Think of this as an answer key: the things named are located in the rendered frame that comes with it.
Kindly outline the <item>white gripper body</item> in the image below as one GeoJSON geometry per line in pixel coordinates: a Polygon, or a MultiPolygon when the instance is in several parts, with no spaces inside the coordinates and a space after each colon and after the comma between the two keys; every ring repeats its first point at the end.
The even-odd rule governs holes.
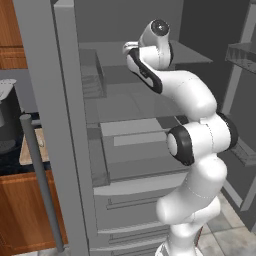
{"type": "Polygon", "coordinates": [[[122,52],[127,55],[128,52],[133,48],[138,48],[139,44],[137,41],[129,41],[123,45],[122,52]]]}

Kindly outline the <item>grey fridge shelf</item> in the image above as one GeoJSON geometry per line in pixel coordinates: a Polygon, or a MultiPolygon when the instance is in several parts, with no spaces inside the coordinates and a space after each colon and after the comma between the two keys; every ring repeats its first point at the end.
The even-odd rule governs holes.
{"type": "MultiPolygon", "coordinates": [[[[95,50],[103,66],[123,66],[126,64],[122,54],[123,42],[83,42],[80,49],[95,50]]],[[[171,40],[174,51],[173,64],[211,63],[212,60],[188,48],[178,41],[171,40]]]]}

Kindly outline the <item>grey fridge door bin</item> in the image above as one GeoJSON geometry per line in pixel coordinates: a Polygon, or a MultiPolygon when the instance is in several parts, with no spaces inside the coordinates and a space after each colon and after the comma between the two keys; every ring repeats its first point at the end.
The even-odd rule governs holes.
{"type": "Polygon", "coordinates": [[[97,51],[80,49],[81,80],[84,97],[87,99],[106,97],[106,80],[97,51]]]}
{"type": "Polygon", "coordinates": [[[110,181],[100,129],[89,128],[87,132],[93,186],[106,186],[110,181]]]}
{"type": "Polygon", "coordinates": [[[231,148],[232,153],[246,166],[256,166],[256,151],[249,147],[241,138],[231,148]]]}

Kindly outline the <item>grey fridge cabinet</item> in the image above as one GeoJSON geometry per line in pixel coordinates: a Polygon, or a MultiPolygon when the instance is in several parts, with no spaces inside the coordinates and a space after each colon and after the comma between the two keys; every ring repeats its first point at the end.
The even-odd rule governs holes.
{"type": "MultiPolygon", "coordinates": [[[[85,115],[84,127],[86,131],[89,128],[99,128],[101,132],[101,123],[152,119],[159,117],[175,117],[179,122],[177,126],[185,125],[188,123],[187,117],[182,113],[182,111],[173,100],[152,91],[144,82],[141,81],[141,79],[133,74],[129,68],[129,73],[135,75],[138,78],[139,81],[137,83],[128,84],[126,82],[121,82],[115,86],[106,85],[105,98],[85,98],[81,80],[81,64],[79,54],[80,48],[78,47],[76,40],[67,39],[63,39],[61,41],[61,48],[63,51],[62,59],[65,64],[65,82],[70,87],[70,89],[79,93],[73,102],[75,104],[80,104],[83,107],[83,112],[85,115]]],[[[85,145],[88,149],[86,157],[90,163],[88,132],[85,145]]],[[[178,172],[170,172],[167,174],[137,177],[118,181],[112,181],[109,175],[110,183],[106,186],[109,186],[114,182],[150,178],[180,172],[187,172],[188,174],[191,168],[189,166],[185,167],[185,170],[180,170],[178,172]]]]}

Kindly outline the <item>grey fridge crisper drawer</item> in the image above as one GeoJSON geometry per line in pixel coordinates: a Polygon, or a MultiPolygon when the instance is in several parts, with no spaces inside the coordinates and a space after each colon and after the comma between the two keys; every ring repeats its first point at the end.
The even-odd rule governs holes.
{"type": "Polygon", "coordinates": [[[112,181],[178,172],[186,167],[167,148],[175,117],[101,123],[107,169],[112,181]]]}

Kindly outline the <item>grey fridge door with bins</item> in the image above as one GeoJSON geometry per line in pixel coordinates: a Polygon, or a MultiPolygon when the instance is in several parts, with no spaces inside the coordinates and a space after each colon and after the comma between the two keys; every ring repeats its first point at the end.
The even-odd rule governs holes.
{"type": "MultiPolygon", "coordinates": [[[[256,0],[249,2],[239,43],[247,42],[256,46],[256,0]]],[[[256,151],[255,73],[232,63],[222,112],[235,122],[239,138],[256,151]]],[[[246,167],[232,151],[225,153],[224,159],[231,168],[223,188],[224,195],[247,229],[256,233],[256,166],[246,167]]]]}

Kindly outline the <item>tan wooden cutting board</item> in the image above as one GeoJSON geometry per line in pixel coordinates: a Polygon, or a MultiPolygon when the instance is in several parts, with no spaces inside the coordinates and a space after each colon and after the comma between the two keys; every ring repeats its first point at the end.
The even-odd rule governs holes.
{"type": "MultiPolygon", "coordinates": [[[[44,139],[43,130],[41,128],[37,128],[35,130],[35,134],[36,134],[36,137],[37,137],[37,135],[39,135],[44,139]]],[[[39,147],[39,150],[40,150],[42,161],[43,162],[48,162],[49,161],[49,156],[48,156],[48,151],[47,151],[47,148],[46,148],[46,142],[45,142],[45,147],[43,147],[43,148],[39,147]]],[[[26,138],[23,138],[23,141],[22,141],[19,163],[22,166],[30,165],[32,163],[32,159],[30,157],[30,152],[29,152],[29,148],[28,148],[26,138]]]]}

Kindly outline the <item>grey pot with lid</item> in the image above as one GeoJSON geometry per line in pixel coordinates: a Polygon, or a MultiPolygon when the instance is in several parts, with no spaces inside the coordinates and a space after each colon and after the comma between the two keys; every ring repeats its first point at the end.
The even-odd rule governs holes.
{"type": "Polygon", "coordinates": [[[0,80],[0,154],[10,152],[22,133],[15,79],[0,80]]]}

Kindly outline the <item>grey freezer drawer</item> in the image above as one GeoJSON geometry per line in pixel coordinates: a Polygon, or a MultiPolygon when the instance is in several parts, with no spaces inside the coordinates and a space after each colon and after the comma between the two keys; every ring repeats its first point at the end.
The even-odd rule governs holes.
{"type": "Polygon", "coordinates": [[[161,226],[156,202],[183,182],[187,172],[114,182],[94,189],[96,224],[101,234],[161,226]]]}
{"type": "Polygon", "coordinates": [[[168,234],[168,226],[100,233],[90,242],[90,256],[153,256],[168,234]]]}

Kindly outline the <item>brown wooden base cupboard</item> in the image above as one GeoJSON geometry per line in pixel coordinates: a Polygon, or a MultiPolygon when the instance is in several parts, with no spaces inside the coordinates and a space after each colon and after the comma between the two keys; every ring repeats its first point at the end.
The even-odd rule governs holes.
{"type": "Polygon", "coordinates": [[[0,176],[0,256],[55,246],[35,173],[0,176]]]}

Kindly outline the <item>brown wooden wall cupboard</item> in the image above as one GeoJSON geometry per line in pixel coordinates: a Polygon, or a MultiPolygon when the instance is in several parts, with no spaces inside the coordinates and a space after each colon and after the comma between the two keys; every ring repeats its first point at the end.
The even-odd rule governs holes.
{"type": "Polygon", "coordinates": [[[27,69],[13,0],[0,0],[0,70],[27,69]]]}

